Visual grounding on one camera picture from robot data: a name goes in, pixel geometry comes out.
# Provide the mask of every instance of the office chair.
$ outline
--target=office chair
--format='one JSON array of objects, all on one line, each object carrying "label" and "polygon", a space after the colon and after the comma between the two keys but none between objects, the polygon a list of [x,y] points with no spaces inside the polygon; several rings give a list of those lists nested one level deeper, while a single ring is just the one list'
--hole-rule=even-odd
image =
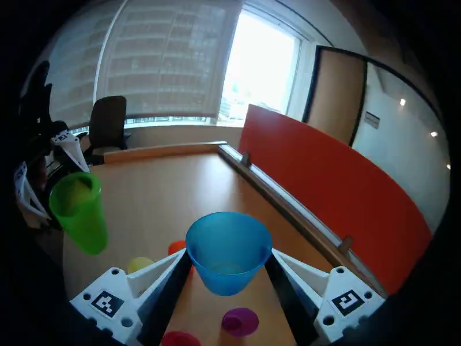
[{"label": "office chair", "polygon": [[91,155],[125,150],[126,139],[123,125],[126,115],[126,99],[123,96],[108,96],[96,101],[89,122]]}]

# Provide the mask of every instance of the window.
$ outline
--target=window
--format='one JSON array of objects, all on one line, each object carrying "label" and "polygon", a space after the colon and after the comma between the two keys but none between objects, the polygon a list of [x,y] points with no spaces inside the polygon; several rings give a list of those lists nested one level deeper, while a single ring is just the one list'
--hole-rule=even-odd
[{"label": "window", "polygon": [[310,82],[311,39],[275,19],[281,9],[242,4],[117,0],[85,7],[40,59],[51,63],[51,118],[85,131],[94,102],[111,95],[127,99],[126,127],[243,126],[250,103],[296,118]]},{"label": "window", "polygon": [[230,51],[218,125],[242,126],[250,103],[286,114],[300,44],[277,25],[243,11]]}]

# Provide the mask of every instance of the table surface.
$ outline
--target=table surface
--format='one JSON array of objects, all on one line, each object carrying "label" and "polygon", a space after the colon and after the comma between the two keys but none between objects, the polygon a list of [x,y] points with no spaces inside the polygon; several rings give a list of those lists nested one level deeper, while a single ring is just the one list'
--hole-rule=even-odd
[{"label": "table surface", "polygon": [[[109,243],[101,254],[90,256],[65,236],[63,267],[69,299],[112,266],[126,270],[134,257],[154,261],[166,257],[168,245],[184,240],[195,220],[221,211],[255,217],[269,229],[277,250],[325,272],[332,268],[216,153],[155,157],[91,170],[101,180]],[[236,340],[220,328],[222,316],[235,307],[248,307],[259,317],[258,330],[244,339]],[[168,330],[192,333],[202,345],[295,345],[264,269],[246,289],[231,297],[209,292],[194,272],[183,288]]]}]

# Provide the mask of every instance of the orange partition panel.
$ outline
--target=orange partition panel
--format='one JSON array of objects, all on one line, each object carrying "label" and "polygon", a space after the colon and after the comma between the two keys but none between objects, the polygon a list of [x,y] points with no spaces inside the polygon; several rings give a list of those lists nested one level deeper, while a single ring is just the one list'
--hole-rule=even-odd
[{"label": "orange partition panel", "polygon": [[239,151],[272,177],[352,250],[389,294],[432,236],[405,191],[347,145],[276,112],[250,105]]}]

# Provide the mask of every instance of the window blind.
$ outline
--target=window blind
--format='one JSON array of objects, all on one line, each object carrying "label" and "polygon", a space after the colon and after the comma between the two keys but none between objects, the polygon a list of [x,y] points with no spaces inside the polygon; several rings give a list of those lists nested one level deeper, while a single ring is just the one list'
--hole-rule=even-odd
[{"label": "window blind", "polygon": [[51,119],[69,127],[84,126],[93,108],[99,53],[107,29],[122,1],[90,5],[58,32],[49,57],[47,83],[52,83]]},{"label": "window blind", "polygon": [[130,0],[108,37],[96,98],[127,115],[215,118],[240,0]]}]

